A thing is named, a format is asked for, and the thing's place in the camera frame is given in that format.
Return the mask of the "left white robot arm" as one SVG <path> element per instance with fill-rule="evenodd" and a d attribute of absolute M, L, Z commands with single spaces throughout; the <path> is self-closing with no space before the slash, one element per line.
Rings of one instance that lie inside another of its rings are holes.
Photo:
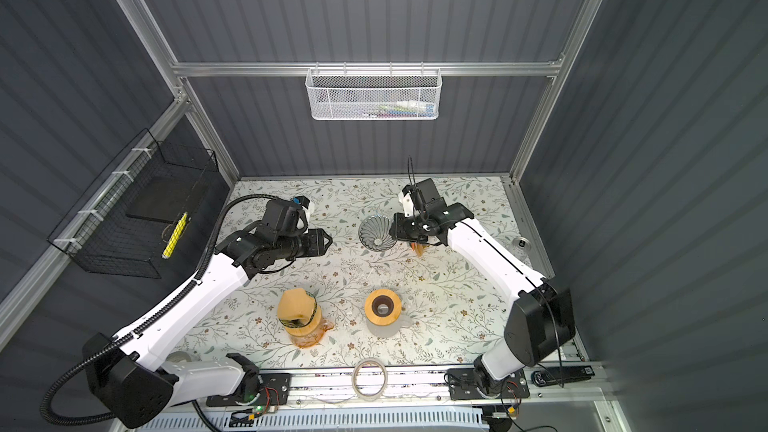
<path fill-rule="evenodd" d="M 192 275 L 150 311 L 111 336 L 94 335 L 82 361 L 63 373 L 44 393 L 41 417 L 57 426 L 86 426 L 117 419 L 141 427 L 165 409 L 196 404 L 209 396 L 230 396 L 244 405 L 259 401 L 264 385 L 260 369 L 240 353 L 188 365 L 168 356 L 180 340 L 235 290 L 258 275 L 276 273 L 274 263 L 321 257 L 332 237 L 311 228 L 314 205 L 305 196 L 282 199 L 265 194 L 261 219 L 229 234 L 211 237 Z M 106 412 L 65 416 L 55 411 L 56 394 L 79 373 Z"/>

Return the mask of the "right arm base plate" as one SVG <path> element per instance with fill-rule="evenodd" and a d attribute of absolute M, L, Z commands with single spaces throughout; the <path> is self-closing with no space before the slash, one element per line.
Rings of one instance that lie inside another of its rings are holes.
<path fill-rule="evenodd" d="M 528 381 L 523 370 L 518 370 L 504 379 L 493 379 L 489 374 L 476 368 L 450 368 L 443 380 L 454 401 L 481 399 L 522 400 L 530 397 Z"/>

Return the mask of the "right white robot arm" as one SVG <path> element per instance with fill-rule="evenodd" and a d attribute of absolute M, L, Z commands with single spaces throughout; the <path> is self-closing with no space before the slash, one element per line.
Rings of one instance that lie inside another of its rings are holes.
<path fill-rule="evenodd" d="M 533 367 L 576 334 L 571 292 L 501 245 L 461 203 L 447 204 L 431 179 L 403 187 L 391 237 L 428 245 L 434 238 L 473 265 L 508 303 L 503 338 L 473 363 L 478 389 L 492 395 L 513 373 Z"/>

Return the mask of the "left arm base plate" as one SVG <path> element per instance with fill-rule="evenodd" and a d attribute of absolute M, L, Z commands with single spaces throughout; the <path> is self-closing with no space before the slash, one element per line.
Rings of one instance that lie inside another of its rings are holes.
<path fill-rule="evenodd" d="M 289 373 L 261 373 L 259 378 L 246 378 L 245 385 L 233 394 L 206 398 L 208 407 L 283 406 L 287 404 L 292 375 Z"/>

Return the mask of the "grey glass dripper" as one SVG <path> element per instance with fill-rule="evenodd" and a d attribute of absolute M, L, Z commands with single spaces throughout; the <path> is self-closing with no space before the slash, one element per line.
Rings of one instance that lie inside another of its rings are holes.
<path fill-rule="evenodd" d="M 392 237 L 390 229 L 392 219 L 382 215 L 374 215 L 365 218 L 358 229 L 358 238 L 361 244 L 369 251 L 384 252 L 393 248 L 396 240 Z"/>

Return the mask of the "orange glass carafe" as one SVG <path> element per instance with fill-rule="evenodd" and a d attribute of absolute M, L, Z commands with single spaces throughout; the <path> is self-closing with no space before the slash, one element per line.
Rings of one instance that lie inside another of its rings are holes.
<path fill-rule="evenodd" d="M 326 332 L 332 330 L 334 327 L 335 324 L 333 322 L 322 319 L 314 326 L 303 327 L 296 332 L 291 332 L 291 341 L 299 348 L 313 347 L 322 340 Z"/>

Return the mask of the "green glass dripper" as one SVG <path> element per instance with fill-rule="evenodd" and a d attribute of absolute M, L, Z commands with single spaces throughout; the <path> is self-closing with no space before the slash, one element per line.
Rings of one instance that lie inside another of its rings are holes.
<path fill-rule="evenodd" d="M 278 305 L 278 319 L 295 337 L 313 333 L 322 320 L 322 309 L 313 297 L 283 297 Z"/>

